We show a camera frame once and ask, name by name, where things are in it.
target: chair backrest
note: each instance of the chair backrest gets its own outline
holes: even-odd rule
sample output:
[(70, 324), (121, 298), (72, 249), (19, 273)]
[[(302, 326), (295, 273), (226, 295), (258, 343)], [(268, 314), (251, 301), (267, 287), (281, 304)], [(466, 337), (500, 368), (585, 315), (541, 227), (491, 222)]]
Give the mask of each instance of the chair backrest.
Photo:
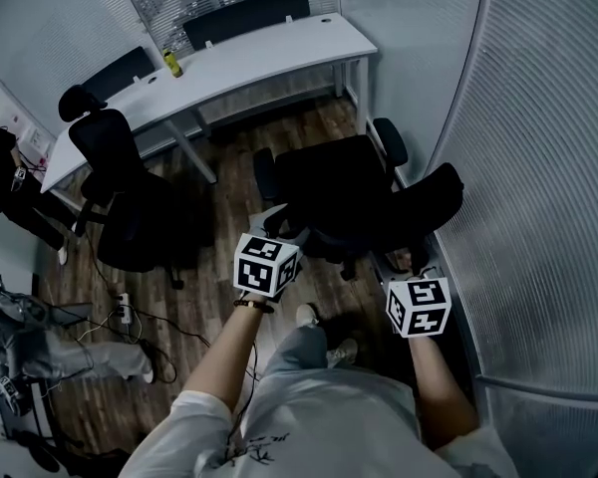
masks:
[(308, 0), (243, 0), (221, 7), (183, 24), (183, 30), (195, 50), (203, 50), (206, 41), (217, 44), (270, 25), (310, 16)]
[(440, 229), (460, 210), (462, 191), (458, 173), (444, 163), (416, 184), (393, 193), (378, 251), (402, 248)]
[(84, 89), (98, 100), (106, 101), (113, 94), (133, 84), (133, 76), (143, 78), (153, 73), (155, 66), (142, 46), (122, 55), (82, 83)]
[(127, 191), (146, 173), (129, 123), (117, 110), (97, 110), (69, 128), (69, 138), (112, 191)]

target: black office chair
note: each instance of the black office chair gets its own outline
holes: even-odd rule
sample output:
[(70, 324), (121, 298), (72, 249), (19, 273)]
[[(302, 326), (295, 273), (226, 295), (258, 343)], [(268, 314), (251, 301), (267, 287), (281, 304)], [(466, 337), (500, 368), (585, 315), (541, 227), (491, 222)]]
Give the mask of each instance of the black office chair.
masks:
[[(76, 233), (87, 221), (104, 224), (98, 258), (112, 267), (137, 273), (163, 266), (174, 289), (183, 282), (174, 276), (172, 259), (181, 218), (172, 186), (149, 173), (138, 153), (129, 123), (117, 110), (105, 110), (82, 86), (73, 86), (61, 97), (62, 120), (71, 122), (69, 138), (89, 162), (93, 172), (82, 184), (87, 199)], [(107, 215), (93, 212), (94, 205)]]
[[(463, 185), (445, 163), (426, 178), (401, 191), (392, 191), (395, 168), (408, 161), (406, 147), (388, 119), (375, 119), (386, 150), (386, 168), (366, 135), (350, 136), (292, 150), (273, 158), (269, 148), (255, 153), (257, 185), (265, 200), (287, 203), (268, 222), (271, 237), (292, 237), (304, 228), (310, 238), (304, 253), (344, 263), (341, 276), (355, 276), (354, 260), (373, 251), (396, 273), (385, 257), (409, 248), (415, 274), (428, 262), (425, 237), (460, 209)], [(280, 234), (282, 220), (290, 230)]]

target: black and white cube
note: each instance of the black and white cube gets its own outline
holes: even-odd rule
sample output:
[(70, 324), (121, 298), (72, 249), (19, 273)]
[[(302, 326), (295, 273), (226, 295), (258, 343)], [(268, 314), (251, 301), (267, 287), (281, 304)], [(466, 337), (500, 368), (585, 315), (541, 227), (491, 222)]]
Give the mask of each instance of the black and white cube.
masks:
[(440, 335), (450, 308), (447, 278), (390, 282), (388, 286), (386, 312), (405, 339)]
[(299, 247), (242, 234), (237, 244), (233, 284), (273, 298), (295, 279)]

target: sneaker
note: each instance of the sneaker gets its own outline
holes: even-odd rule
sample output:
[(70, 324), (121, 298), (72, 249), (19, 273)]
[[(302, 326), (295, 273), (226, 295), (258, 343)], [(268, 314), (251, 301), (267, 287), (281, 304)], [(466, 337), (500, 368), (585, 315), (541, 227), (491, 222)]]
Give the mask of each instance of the sneaker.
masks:
[(150, 361), (150, 371), (148, 371), (147, 373), (143, 373), (142, 379), (148, 384), (153, 384), (156, 380), (154, 371), (156, 367), (157, 356), (155, 355), (155, 350), (144, 340), (140, 340), (140, 343), (138, 345), (142, 348), (144, 354), (147, 355), (147, 358)]
[(310, 305), (300, 305), (299, 308), (297, 308), (295, 321), (297, 323), (297, 328), (303, 326), (317, 326), (319, 324), (317, 313)]
[(67, 251), (67, 245), (65, 244), (62, 248), (58, 250), (58, 262), (60, 262), (61, 266), (64, 266), (69, 260), (69, 252)]
[(153, 384), (155, 382), (155, 373), (152, 371), (148, 371), (147, 373), (142, 374), (142, 379), (146, 384)]
[(358, 351), (359, 345), (357, 344), (356, 340), (343, 340), (336, 349), (326, 353), (326, 358), (328, 359), (328, 368), (334, 368), (341, 361), (345, 361), (348, 364), (354, 364)]

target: wrist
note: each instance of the wrist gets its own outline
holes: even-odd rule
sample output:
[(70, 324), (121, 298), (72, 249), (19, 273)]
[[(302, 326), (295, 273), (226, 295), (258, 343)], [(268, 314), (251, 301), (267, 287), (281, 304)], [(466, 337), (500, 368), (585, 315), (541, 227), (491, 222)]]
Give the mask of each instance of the wrist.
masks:
[(268, 302), (268, 298), (261, 294), (256, 294), (254, 292), (247, 292), (243, 298), (244, 301), (254, 301), (256, 303), (263, 303), (266, 304)]
[(247, 293), (241, 299), (236, 300), (233, 305), (235, 308), (246, 308), (247, 310), (255, 310), (262, 314), (272, 314), (274, 309), (269, 307), (266, 302), (268, 298), (260, 294)]

